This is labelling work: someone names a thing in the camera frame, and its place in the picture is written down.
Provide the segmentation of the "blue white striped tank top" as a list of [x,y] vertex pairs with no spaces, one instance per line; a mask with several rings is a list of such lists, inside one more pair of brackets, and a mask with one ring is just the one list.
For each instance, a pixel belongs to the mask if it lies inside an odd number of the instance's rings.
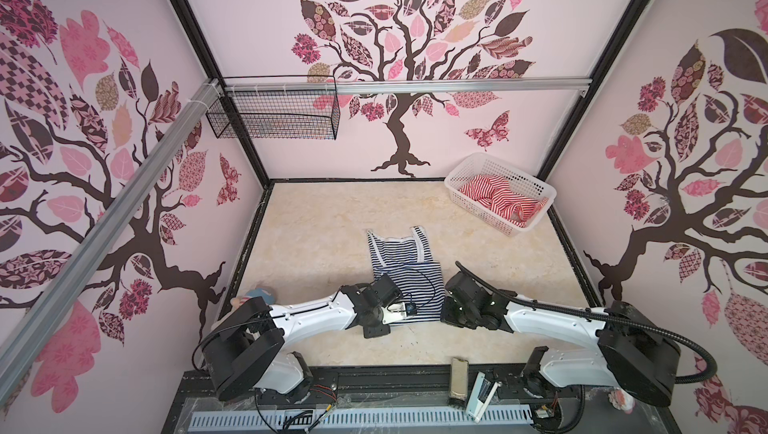
[[442,268],[434,259],[426,230],[411,228],[409,237],[381,237],[367,232],[368,251],[375,279],[388,276],[413,303],[416,314],[405,323],[439,322],[444,304]]

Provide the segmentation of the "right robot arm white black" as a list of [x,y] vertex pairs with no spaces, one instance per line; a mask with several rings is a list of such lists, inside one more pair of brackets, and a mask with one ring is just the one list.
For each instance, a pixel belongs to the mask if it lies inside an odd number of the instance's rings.
[[680,347],[643,324],[647,318],[627,303],[591,312],[607,321],[587,319],[586,309],[544,305],[512,291],[494,292],[461,271],[446,284],[441,313],[445,324],[475,330],[531,334],[575,345],[571,351],[539,346],[527,375],[531,391],[577,385],[616,387],[652,406],[671,405]]

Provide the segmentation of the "aluminium rail back horizontal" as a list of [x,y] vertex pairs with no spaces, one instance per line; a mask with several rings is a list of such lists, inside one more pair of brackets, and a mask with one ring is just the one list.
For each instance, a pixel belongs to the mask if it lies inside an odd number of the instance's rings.
[[530,92],[530,91],[576,91],[586,93],[592,83],[588,78],[520,78],[520,79],[472,79],[438,81],[386,81],[386,82],[307,82],[301,77],[299,82],[289,82],[287,77],[276,77],[269,82],[269,77],[231,78],[227,80],[226,92],[257,94],[267,92],[316,93],[320,95],[369,95],[369,94],[443,94],[459,92]]

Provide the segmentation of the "small beige rectangular block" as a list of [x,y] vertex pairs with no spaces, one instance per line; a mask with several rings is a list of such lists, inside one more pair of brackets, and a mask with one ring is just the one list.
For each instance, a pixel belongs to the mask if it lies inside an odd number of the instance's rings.
[[468,399],[469,363],[461,358],[452,358],[450,363],[450,382],[448,404],[457,409],[465,409]]

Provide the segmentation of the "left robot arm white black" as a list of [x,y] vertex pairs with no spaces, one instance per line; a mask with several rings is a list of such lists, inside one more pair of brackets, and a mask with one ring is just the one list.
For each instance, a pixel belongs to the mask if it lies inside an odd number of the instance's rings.
[[314,377],[291,347],[303,340],[360,327],[372,339],[417,314],[396,284],[384,275],[369,284],[344,285],[336,293],[293,305],[247,299],[200,343],[205,370],[218,400],[235,400],[253,388],[273,390],[295,402]]

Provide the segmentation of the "plush doll head toy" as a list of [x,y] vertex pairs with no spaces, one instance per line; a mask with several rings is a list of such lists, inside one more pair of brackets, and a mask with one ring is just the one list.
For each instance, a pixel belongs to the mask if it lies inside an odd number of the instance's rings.
[[256,288],[246,292],[244,295],[237,296],[230,301],[232,312],[238,310],[247,301],[255,298],[261,298],[267,305],[276,303],[277,296],[270,289]]

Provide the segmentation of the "white black handheld device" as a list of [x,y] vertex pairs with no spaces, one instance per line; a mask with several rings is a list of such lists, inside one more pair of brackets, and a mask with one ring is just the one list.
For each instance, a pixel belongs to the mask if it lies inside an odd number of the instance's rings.
[[465,408],[472,421],[479,423],[482,420],[500,386],[500,381],[487,377],[483,372],[477,374]]

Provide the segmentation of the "aluminium rail left diagonal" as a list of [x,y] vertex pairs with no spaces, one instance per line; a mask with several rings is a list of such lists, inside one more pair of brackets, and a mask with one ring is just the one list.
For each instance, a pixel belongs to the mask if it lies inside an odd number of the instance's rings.
[[97,272],[140,204],[169,167],[176,151],[220,95],[220,82],[208,79],[183,107],[126,187],[87,234],[61,273],[42,292],[1,346],[1,400],[6,401],[59,327],[87,282]]

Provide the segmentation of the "white plastic laundry basket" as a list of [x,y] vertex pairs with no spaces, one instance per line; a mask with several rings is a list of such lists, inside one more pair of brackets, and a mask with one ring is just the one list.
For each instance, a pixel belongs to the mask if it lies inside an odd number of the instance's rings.
[[557,196],[549,184],[485,153],[463,160],[444,186],[452,202],[510,237],[532,230]]

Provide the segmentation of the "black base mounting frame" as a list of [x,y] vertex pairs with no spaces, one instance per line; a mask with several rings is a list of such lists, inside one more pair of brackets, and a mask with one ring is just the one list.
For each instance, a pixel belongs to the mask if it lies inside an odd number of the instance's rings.
[[[479,372],[501,382],[491,406],[524,405],[533,424],[495,427],[332,430],[321,433],[678,433],[666,408],[637,403],[631,414],[615,409],[605,388],[565,388],[541,398],[523,389],[522,365],[475,364],[469,367],[472,388]],[[341,408],[451,407],[448,404],[450,366],[315,367],[314,383],[306,396],[292,404],[271,390],[252,389],[240,399],[222,402],[215,396],[209,376],[186,372],[163,424],[164,433],[186,433],[195,412]]]

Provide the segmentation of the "red white striped tank top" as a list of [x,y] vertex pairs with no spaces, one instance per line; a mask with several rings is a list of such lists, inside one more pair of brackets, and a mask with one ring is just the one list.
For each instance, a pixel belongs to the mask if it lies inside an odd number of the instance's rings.
[[510,181],[499,176],[475,176],[459,193],[519,227],[526,227],[548,202],[547,198],[536,200],[513,192]]

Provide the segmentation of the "small pink white object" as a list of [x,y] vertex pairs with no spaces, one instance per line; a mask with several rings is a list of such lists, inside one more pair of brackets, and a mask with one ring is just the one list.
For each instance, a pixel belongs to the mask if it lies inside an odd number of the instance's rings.
[[631,414],[635,408],[635,399],[625,390],[616,388],[608,393],[608,400],[611,405],[626,414]]

